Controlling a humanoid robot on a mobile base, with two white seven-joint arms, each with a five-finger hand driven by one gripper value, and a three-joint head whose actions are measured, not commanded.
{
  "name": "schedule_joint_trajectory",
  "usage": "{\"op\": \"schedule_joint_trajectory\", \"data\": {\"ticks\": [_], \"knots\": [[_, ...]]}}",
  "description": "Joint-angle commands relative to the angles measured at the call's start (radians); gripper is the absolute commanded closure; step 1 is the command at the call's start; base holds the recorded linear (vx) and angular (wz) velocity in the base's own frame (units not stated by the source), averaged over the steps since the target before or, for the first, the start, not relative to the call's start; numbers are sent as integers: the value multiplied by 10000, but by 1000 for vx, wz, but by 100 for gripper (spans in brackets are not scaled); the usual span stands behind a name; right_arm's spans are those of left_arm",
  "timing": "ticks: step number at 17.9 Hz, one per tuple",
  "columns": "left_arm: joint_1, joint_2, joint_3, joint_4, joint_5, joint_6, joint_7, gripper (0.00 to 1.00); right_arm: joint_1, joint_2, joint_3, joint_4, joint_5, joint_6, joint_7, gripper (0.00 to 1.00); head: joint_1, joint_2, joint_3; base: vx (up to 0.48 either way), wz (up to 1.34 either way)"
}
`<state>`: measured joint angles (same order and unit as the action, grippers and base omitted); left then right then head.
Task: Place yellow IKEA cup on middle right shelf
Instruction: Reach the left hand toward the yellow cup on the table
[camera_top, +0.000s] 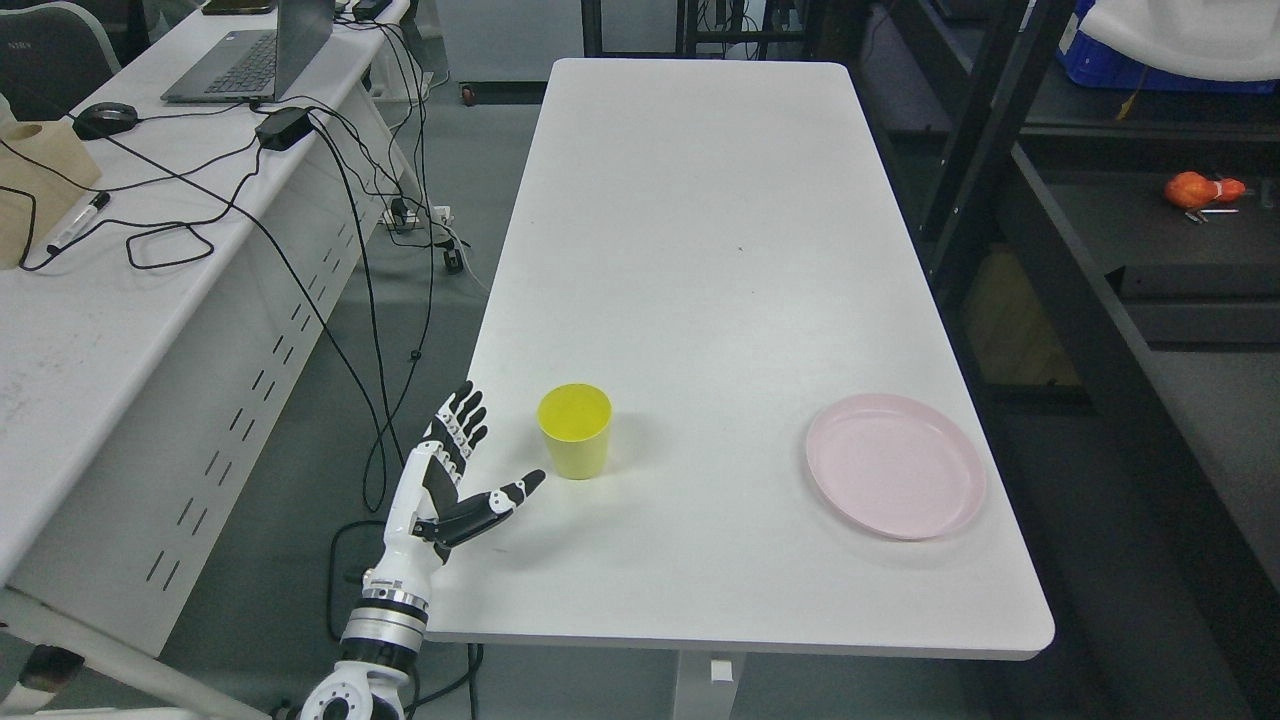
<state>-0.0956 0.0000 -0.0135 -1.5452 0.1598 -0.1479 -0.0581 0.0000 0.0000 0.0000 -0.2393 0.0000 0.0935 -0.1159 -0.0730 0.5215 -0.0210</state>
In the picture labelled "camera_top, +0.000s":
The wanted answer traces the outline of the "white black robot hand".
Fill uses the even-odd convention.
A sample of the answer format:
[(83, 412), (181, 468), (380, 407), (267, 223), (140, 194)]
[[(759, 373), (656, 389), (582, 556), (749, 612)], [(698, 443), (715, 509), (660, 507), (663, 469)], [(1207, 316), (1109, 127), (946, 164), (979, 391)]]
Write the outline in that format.
[(407, 591), (443, 568), (452, 551), (509, 518), (545, 480), (535, 469), (500, 488), (460, 497), (468, 460), (486, 437), (483, 392), (466, 380), (436, 410), (399, 477), (372, 585)]

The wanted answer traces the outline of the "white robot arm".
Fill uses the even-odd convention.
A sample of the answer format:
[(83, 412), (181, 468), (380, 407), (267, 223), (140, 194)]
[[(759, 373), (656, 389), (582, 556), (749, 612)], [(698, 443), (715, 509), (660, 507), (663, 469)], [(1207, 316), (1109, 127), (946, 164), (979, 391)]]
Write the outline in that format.
[(340, 657), (300, 719), (404, 719), (401, 691), (428, 629), (430, 583), (420, 573), (370, 577), (340, 637)]

